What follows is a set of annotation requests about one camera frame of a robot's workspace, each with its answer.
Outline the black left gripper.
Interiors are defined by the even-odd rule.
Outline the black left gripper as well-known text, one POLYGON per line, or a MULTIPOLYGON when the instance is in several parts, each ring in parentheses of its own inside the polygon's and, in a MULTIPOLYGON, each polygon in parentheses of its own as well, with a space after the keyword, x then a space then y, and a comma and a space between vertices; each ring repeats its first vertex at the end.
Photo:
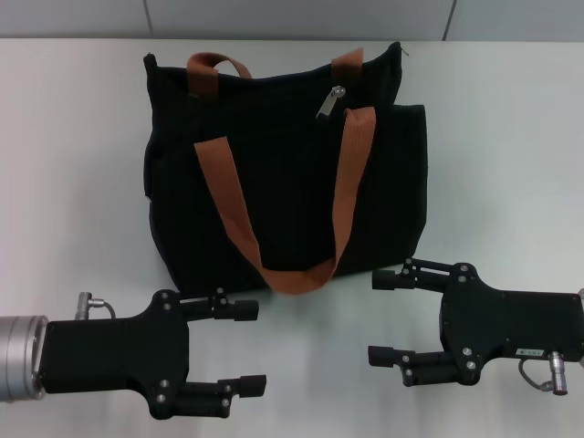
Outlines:
POLYGON ((186 321, 256 321, 257 300, 232 301, 219 287, 206 297, 156 292, 131 318, 52 321, 42 349, 39 377, 47 393, 136 391, 151 416, 228 418, 232 399, 262 397, 266 375, 185 382, 189 361, 186 321))

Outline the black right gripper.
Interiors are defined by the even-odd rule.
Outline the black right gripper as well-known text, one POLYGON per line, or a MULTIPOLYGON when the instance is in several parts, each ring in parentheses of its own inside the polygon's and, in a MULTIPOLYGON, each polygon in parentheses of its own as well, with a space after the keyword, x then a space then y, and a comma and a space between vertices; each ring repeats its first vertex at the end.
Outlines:
POLYGON ((543 360, 551 385, 565 387, 565 364, 583 358, 583 306, 576 293, 499 290, 469 264, 408 258, 401 269, 371 273, 374 290, 443 293, 440 339, 445 352, 368 346, 369 364, 398 367, 406 387, 475 385, 490 360, 543 360))

